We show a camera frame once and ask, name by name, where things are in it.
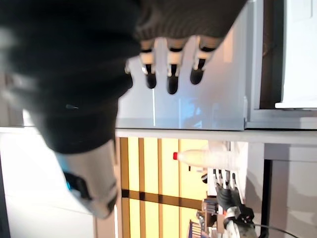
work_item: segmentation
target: white plastic bottle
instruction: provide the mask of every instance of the white plastic bottle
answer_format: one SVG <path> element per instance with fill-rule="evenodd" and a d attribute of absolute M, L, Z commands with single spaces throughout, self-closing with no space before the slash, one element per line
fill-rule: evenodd
<path fill-rule="evenodd" d="M 189 166 L 237 171 L 240 163 L 233 151 L 186 150 L 174 152 L 173 159 Z"/>

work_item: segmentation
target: red bottle cap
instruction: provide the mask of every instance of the red bottle cap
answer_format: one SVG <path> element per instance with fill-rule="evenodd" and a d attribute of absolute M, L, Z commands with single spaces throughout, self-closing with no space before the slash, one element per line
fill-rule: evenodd
<path fill-rule="evenodd" d="M 177 152 L 174 152 L 174 153 L 173 153 L 173 160 L 177 160 L 177 156 L 178 156 L 178 153 L 177 153 Z"/>

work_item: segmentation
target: robotic hand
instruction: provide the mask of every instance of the robotic hand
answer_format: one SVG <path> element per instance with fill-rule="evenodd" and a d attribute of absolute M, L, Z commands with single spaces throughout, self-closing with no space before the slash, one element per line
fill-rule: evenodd
<path fill-rule="evenodd" d="M 107 217 L 116 200 L 114 129 L 118 99 L 132 87 L 127 60 L 141 53 L 147 85 L 154 88 L 152 43 L 170 39 L 173 94 L 186 41 L 176 42 L 209 37 L 215 43 L 201 38 L 195 54 L 191 80 L 197 84 L 246 1 L 0 1 L 0 70 L 14 81 L 4 96 L 30 113 L 69 190 L 94 215 Z"/>
<path fill-rule="evenodd" d="M 236 183 L 236 174 L 213 170 L 213 180 L 219 205 L 225 211 L 224 228 L 229 238 L 257 238 L 253 227 L 253 210 L 242 204 Z"/>

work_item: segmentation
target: black cable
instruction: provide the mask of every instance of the black cable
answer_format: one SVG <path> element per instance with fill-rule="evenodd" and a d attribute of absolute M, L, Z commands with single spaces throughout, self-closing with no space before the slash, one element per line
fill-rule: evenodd
<path fill-rule="evenodd" d="M 249 225 L 250 227 L 264 227 L 264 228 L 267 228 L 267 229 L 270 229 L 270 230 L 275 230 L 275 231 L 278 231 L 278 232 L 282 232 L 282 233 L 285 233 L 285 234 L 288 234 L 290 235 L 291 237 L 294 237 L 294 238 L 299 238 L 297 237 L 296 235 L 292 234 L 292 233 L 289 233 L 285 230 L 282 230 L 280 228 L 277 228 L 277 227 L 273 227 L 273 226 L 267 226 L 267 225 L 260 225 L 260 224 L 251 224 L 251 223 L 244 223 L 244 222 L 234 222 L 238 225 L 242 225 L 242 226 L 245 226 L 245 225 Z"/>
<path fill-rule="evenodd" d="M 255 227 L 264 227 L 264 228 L 267 228 L 267 229 L 270 229 L 270 230 L 275 230 L 275 231 L 278 231 L 278 232 L 282 232 L 282 233 L 285 233 L 285 234 L 288 234 L 290 235 L 291 237 L 294 237 L 294 238 L 299 238 L 297 237 L 296 235 L 292 234 L 292 233 L 289 233 L 285 230 L 282 230 L 280 228 L 277 228 L 277 227 L 272 227 L 272 226 L 266 226 L 266 225 L 260 225 L 260 224 L 248 224 L 250 226 L 255 226 Z"/>

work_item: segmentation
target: white wall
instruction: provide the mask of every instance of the white wall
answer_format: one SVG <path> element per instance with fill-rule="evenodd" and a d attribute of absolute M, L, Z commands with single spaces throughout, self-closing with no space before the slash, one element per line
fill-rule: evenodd
<path fill-rule="evenodd" d="M 266 144 L 265 158 L 273 160 L 270 225 L 317 237 L 317 146 Z M 271 236 L 291 238 L 275 231 Z"/>

